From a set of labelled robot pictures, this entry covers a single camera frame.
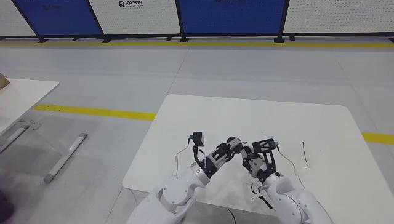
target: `concrete floor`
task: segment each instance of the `concrete floor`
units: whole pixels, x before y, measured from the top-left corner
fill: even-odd
[[[357,39],[379,41],[387,40]],[[394,133],[393,49],[0,46],[0,72],[59,81],[42,101],[55,105],[155,113],[167,94],[321,103],[346,106],[362,132]],[[17,208],[8,223],[125,223],[145,193],[134,199],[122,180],[150,122],[32,112],[65,145],[81,132],[89,138],[49,185],[42,178],[59,155],[31,130],[0,155],[0,189]],[[394,192],[394,145],[368,146]],[[238,223],[279,223],[271,216],[234,215]],[[186,222],[232,221],[226,209],[197,204]]]

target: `floor tape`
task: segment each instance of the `floor tape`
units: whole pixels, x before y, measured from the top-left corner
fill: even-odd
[[[104,110],[97,108],[83,108],[73,106],[60,106],[60,105],[36,105],[35,110],[52,111],[60,113],[71,113],[71,114],[87,114],[91,116],[107,116],[115,118],[135,119],[143,121],[153,121],[156,114],[152,113],[141,113],[134,111],[123,111],[123,110]]]
[[[2,42],[0,46],[67,46],[67,47],[114,47],[114,46],[177,46],[177,47],[322,47],[322,48],[392,48],[394,44],[365,44],[365,43],[242,43],[242,42],[45,42],[44,44],[30,42]]]
[[[52,111],[52,112],[71,113],[71,114],[86,114],[91,116],[107,116],[107,117],[135,119],[135,120],[143,120],[143,121],[153,121],[156,116],[156,114],[153,113],[141,113],[141,112],[123,111],[123,110],[104,110],[98,108],[83,108],[83,107],[47,105],[47,104],[36,105],[34,109],[41,111]],[[391,134],[372,134],[369,132],[363,132],[363,137],[365,141],[369,143],[383,143],[386,145],[394,145],[394,135]]]
[[[394,135],[392,134],[372,134],[363,132],[363,137],[369,143],[384,143],[386,145],[394,145]]]

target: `cable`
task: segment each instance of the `cable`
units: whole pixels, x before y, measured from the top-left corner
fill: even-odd
[[[282,157],[284,157],[286,160],[288,160],[288,161],[291,163],[291,165],[293,165],[295,176],[297,176],[297,178],[298,178],[298,180],[300,181],[302,187],[306,190],[306,187],[305,187],[304,184],[302,183],[301,178],[300,178],[300,176],[298,175],[298,172],[297,172],[297,169],[296,169],[296,166],[294,165],[294,163],[293,163],[289,158],[285,157],[285,155],[282,154],[282,152],[279,151],[279,154],[280,154]],[[319,200],[317,200],[317,202],[318,202],[318,204],[320,205],[320,207],[325,211],[325,213],[327,214],[328,218],[330,218],[330,222],[331,222],[332,224],[334,224],[334,222],[332,221],[332,218],[331,218],[330,214],[328,213],[328,211],[323,207],[323,205],[319,202]]]
[[[227,209],[227,210],[230,211],[230,214],[233,216],[233,219],[234,219],[234,224],[236,224],[236,220],[235,220],[235,217],[234,217],[233,213],[231,212],[230,209]]]
[[[279,154],[280,154],[282,157],[284,157],[286,160],[288,160],[288,161],[291,163],[291,165],[293,165],[295,176],[297,176],[297,178],[298,178],[298,180],[300,181],[302,187],[303,187],[304,189],[306,189],[305,186],[304,186],[304,184],[303,184],[302,181],[301,181],[300,176],[298,175],[298,172],[297,172],[297,169],[296,169],[296,166],[294,165],[294,163],[293,163],[289,158],[285,157],[285,155],[282,154],[282,152],[279,151]]]
[[[178,176],[178,166],[179,166],[179,162],[178,162],[178,154],[180,154],[181,152],[185,151],[190,144],[190,139],[187,139],[187,146],[185,147],[185,149],[183,149],[182,151],[179,151],[176,155],[175,155],[175,162],[177,162],[177,172],[175,173],[175,176]]]

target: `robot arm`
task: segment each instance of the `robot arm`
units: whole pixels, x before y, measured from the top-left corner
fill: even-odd
[[[197,154],[201,151],[199,148],[204,146],[203,134],[194,132],[188,139],[195,144],[193,152],[196,162],[183,175],[172,176],[151,191],[134,209],[127,224],[180,223],[196,201],[194,190],[197,187],[205,188],[211,177],[243,149],[238,138],[230,137],[200,161]]]
[[[260,190],[265,190],[271,199],[278,218],[283,224],[331,224],[329,215],[315,196],[304,188],[294,188],[290,179],[276,171],[272,150],[278,148],[273,139],[262,140],[245,146],[242,150],[243,166],[250,175],[262,183]],[[272,206],[260,195],[269,208]]]

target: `table leg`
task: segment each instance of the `table leg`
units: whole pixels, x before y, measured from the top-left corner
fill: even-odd
[[[31,128],[40,135],[43,140],[48,143],[51,147],[53,147],[56,151],[58,151],[62,158],[55,164],[55,166],[50,170],[50,172],[44,177],[44,182],[49,184],[59,170],[64,166],[70,156],[74,153],[74,151],[78,148],[78,146],[84,141],[87,137],[87,134],[81,133],[78,138],[74,141],[74,143],[69,148],[65,148],[59,141],[53,138],[50,131],[46,130],[45,127],[41,125],[41,123],[37,122],[33,117],[29,114],[24,114],[23,119],[31,126]]]
[[[21,126],[9,138],[0,136],[0,142],[3,144],[3,146],[0,147],[0,153],[2,153],[17,137],[19,137],[19,135],[26,131],[27,128],[29,128],[29,125]]]
[[[56,162],[55,166],[50,170],[50,172],[45,176],[44,182],[49,184],[56,176],[57,172],[63,167],[63,165],[67,162],[68,158],[74,153],[74,151],[78,148],[78,146],[84,141],[87,137],[87,134],[80,134],[79,137],[74,141],[73,145],[68,150],[66,155],[63,155],[62,158],[58,162]]]

